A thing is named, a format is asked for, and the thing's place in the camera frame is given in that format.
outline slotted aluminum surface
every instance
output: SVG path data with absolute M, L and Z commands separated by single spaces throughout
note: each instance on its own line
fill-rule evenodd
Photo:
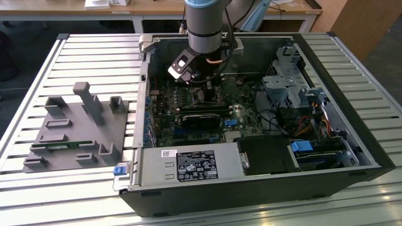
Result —
M 139 81 L 139 35 L 71 35 L 58 41 L 31 104 L 15 126 L 0 159 L 0 224 L 66 225 L 398 225 L 402 223 L 402 119 L 401 109 L 337 38 L 303 35 L 345 92 L 397 169 L 329 198 L 310 201 L 142 218 L 112 190 L 112 167 L 24 174 L 30 153 L 47 111 L 47 96 L 67 102 L 75 81 L 88 81 L 100 100 L 120 95 L 130 101 L 124 160 L 130 160 Z

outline power supply label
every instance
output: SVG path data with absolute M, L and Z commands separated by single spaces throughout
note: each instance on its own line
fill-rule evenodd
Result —
M 180 182 L 218 178 L 214 150 L 176 153 L 176 163 Z

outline blue latch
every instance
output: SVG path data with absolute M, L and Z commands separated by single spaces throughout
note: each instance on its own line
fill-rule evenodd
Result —
M 307 140 L 298 140 L 290 146 L 291 146 L 291 149 L 294 150 L 294 152 L 311 152 L 313 151 L 311 143 Z
M 225 120 L 225 126 L 235 126 L 238 124 L 238 120 Z
M 115 166 L 114 175 L 122 176 L 127 174 L 127 166 Z

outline circuit board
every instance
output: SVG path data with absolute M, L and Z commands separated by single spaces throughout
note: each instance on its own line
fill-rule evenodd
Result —
M 179 87 L 176 83 L 164 81 L 151 93 L 158 147 L 225 143 L 229 142 L 225 133 L 231 131 L 239 131 L 242 137 L 262 135 L 263 128 L 255 112 L 251 85 L 251 82 L 242 82 L 235 76 L 226 76 L 220 85 L 212 87 L 212 101 L 200 101 L 199 87 Z M 212 129 L 183 128 L 183 112 L 178 110 L 203 107 L 229 107 L 230 114 L 219 117 L 219 126 Z

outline label sticker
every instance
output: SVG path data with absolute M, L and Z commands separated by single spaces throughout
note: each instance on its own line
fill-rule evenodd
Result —
M 50 146 L 47 147 L 50 150 L 56 150 L 56 149 L 68 149 L 67 145 L 60 145 L 60 146 Z
M 178 180 L 180 182 L 218 178 L 214 150 L 176 153 L 175 155 L 178 162 Z
M 176 157 L 178 150 L 162 150 L 162 157 Z
M 112 11 L 112 14 L 130 14 L 128 11 Z

